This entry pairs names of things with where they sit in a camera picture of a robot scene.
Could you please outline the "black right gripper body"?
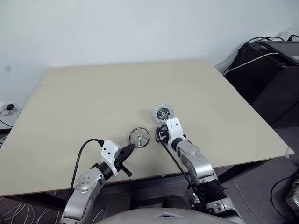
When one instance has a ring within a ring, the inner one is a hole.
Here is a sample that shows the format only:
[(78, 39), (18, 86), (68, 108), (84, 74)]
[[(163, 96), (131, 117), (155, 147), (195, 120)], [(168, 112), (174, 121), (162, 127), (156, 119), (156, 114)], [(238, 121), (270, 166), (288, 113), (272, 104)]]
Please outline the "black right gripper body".
[(157, 128), (157, 142), (167, 144), (170, 139), (167, 125), (161, 125)]

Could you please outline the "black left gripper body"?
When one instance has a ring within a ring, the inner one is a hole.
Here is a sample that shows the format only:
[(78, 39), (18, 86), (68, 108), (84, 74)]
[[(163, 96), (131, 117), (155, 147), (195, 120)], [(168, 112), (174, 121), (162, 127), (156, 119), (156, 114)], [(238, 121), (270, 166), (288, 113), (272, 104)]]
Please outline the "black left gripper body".
[(115, 160), (114, 162), (114, 166), (116, 168), (117, 171), (120, 171), (122, 170), (128, 177), (131, 177), (132, 176), (132, 172), (129, 171), (124, 165), (123, 165), (123, 162), (122, 161), (122, 156), (120, 155), (119, 153), (119, 156), (117, 157), (117, 159)]

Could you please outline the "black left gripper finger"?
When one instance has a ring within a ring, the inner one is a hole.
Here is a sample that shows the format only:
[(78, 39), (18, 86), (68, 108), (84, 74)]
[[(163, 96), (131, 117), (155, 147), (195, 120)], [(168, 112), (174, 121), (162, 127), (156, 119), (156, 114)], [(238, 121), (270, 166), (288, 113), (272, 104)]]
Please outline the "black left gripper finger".
[(135, 146), (126, 146), (122, 149), (122, 161), (125, 161), (133, 152)]
[(120, 155), (121, 156), (130, 156), (135, 148), (135, 144), (129, 144), (121, 149)]

